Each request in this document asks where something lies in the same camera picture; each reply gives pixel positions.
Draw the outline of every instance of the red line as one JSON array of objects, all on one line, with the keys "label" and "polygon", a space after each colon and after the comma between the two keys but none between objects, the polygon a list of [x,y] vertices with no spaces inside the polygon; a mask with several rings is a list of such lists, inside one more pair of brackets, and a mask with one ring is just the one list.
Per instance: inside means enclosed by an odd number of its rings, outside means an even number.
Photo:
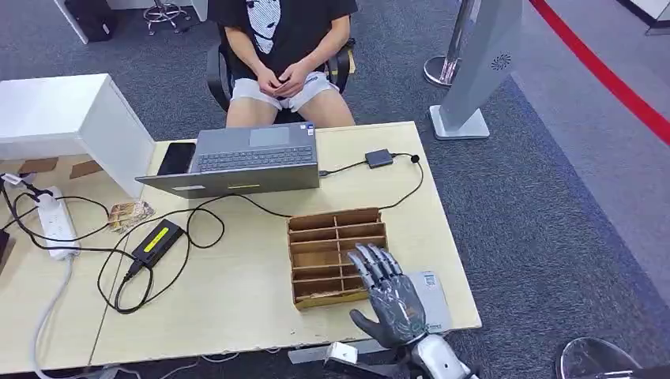
[{"label": "red line", "polygon": [[554,32],[577,55],[577,58],[591,73],[628,108],[640,121],[644,122],[663,142],[670,145],[670,122],[638,96],[626,83],[619,79],[589,47],[567,26],[545,0],[530,0],[537,12],[554,29]]}]

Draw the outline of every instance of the power strip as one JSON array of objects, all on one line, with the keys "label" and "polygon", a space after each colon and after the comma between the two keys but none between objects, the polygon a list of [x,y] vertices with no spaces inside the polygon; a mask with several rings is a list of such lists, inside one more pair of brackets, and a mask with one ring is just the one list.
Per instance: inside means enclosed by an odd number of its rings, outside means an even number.
[{"label": "power strip", "polygon": [[[55,200],[56,197],[61,197],[62,193],[57,187],[49,187],[54,196],[43,194],[38,197],[40,202],[35,202],[37,205],[37,212],[40,214],[40,222],[44,230],[44,236],[55,239],[75,239],[77,233],[74,231],[70,213],[67,211],[67,206],[64,200]],[[60,261],[70,254],[78,253],[75,249],[67,249],[67,247],[77,248],[79,242],[56,242],[45,240],[47,246],[63,246],[65,249],[49,250],[49,254],[55,260]]]}]

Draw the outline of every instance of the black power adapter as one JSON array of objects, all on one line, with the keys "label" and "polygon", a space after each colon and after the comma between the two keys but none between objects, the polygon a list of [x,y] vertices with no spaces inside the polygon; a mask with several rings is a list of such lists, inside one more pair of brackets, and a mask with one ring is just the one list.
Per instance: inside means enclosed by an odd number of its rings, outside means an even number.
[{"label": "black power adapter", "polygon": [[388,149],[369,152],[365,155],[365,161],[370,168],[377,168],[393,164],[393,156]]},{"label": "black power adapter", "polygon": [[2,256],[5,255],[7,245],[9,245],[9,233],[0,230],[0,262],[2,262]]},{"label": "black power adapter", "polygon": [[149,233],[144,241],[133,250],[136,258],[128,268],[124,280],[135,276],[142,267],[152,268],[165,255],[165,253],[184,234],[184,230],[168,220],[162,220]]}]

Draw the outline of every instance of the wooden organizer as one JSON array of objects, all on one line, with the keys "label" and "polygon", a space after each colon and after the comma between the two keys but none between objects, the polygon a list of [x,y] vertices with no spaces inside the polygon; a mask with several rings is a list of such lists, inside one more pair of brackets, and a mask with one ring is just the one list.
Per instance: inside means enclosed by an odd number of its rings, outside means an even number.
[{"label": "wooden organizer", "polygon": [[357,242],[386,247],[377,208],[297,216],[288,220],[293,302],[299,310],[367,298],[347,257]]}]

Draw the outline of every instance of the mechanical arm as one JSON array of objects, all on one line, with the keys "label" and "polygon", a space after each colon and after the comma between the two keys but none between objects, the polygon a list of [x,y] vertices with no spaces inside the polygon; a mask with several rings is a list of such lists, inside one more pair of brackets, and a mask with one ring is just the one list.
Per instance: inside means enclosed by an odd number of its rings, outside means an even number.
[{"label": "mechanical arm", "polygon": [[380,345],[395,349],[398,362],[383,366],[359,364],[355,359],[347,359],[346,353],[338,354],[336,343],[329,349],[327,369],[356,377],[393,377],[402,366],[407,366],[412,377],[477,378],[441,336],[427,332],[426,314],[419,295],[388,251],[372,244],[356,244],[356,250],[348,256],[363,279],[379,322],[369,320],[358,310],[352,310],[349,315],[357,327]]}]

